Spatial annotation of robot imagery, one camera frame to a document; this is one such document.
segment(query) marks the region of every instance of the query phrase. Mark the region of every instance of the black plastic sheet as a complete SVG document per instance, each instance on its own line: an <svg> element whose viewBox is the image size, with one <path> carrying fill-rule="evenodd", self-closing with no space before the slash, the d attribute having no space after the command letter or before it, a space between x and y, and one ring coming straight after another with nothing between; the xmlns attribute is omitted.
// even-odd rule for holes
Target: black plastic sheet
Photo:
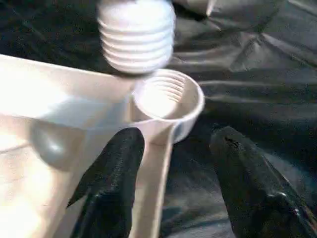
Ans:
<svg viewBox="0 0 317 238"><path fill-rule="evenodd" d="M212 132L253 140L317 213L317 2L218 0L181 6L168 66L196 79L206 108L174 147L161 237L234 237L210 158ZM106 73L95 1L0 1L0 53Z"/></svg>

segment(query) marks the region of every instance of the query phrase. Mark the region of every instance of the threaded opening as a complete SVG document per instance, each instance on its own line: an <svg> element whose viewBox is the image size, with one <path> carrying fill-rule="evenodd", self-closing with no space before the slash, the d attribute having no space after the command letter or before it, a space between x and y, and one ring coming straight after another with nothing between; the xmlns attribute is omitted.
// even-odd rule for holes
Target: threaded opening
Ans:
<svg viewBox="0 0 317 238"><path fill-rule="evenodd" d="M134 93L136 106L150 117L169 118L180 106L185 78L171 71L161 71L142 82Z"/></svg>

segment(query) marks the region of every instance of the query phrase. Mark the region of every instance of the circular holder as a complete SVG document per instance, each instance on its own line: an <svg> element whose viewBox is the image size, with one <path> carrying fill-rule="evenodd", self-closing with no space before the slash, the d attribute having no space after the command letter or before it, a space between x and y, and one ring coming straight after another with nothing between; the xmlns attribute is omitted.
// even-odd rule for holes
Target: circular holder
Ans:
<svg viewBox="0 0 317 238"><path fill-rule="evenodd" d="M168 69L159 69L137 83L133 101L148 119L174 124L174 142L189 134L205 105L203 91L197 82Z"/></svg>

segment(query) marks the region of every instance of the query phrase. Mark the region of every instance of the white plastic tray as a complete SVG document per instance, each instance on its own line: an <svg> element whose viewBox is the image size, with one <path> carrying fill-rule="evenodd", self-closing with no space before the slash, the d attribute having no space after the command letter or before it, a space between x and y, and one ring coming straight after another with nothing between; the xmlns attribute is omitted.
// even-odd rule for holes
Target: white plastic tray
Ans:
<svg viewBox="0 0 317 238"><path fill-rule="evenodd" d="M157 120L131 97L144 78L3 55L0 75L0 237L69 237L83 201L65 208L81 176L113 135L135 126L146 148L130 237L157 238L172 145L187 136L203 99L195 115Z"/></svg>

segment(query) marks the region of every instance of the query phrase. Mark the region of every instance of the white plastic part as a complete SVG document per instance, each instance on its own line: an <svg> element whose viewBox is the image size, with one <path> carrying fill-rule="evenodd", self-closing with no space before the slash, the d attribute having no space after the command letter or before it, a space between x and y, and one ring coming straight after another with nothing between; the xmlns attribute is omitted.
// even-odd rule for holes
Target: white plastic part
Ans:
<svg viewBox="0 0 317 238"><path fill-rule="evenodd" d="M104 56L115 69L141 74L168 64L175 27L169 1L103 0L98 22Z"/></svg>
<svg viewBox="0 0 317 238"><path fill-rule="evenodd" d="M133 99L146 117L177 127L175 143L188 135L205 105L204 93L197 82L168 69L157 70L140 81Z"/></svg>
<svg viewBox="0 0 317 238"><path fill-rule="evenodd" d="M146 147L130 238L157 238L173 143L203 108L199 86L172 70L130 79L2 55L0 74L0 237L68 238L82 201L65 208L83 173L118 131L137 127ZM132 94L145 86L180 87L171 95L184 109L151 111Z"/></svg>

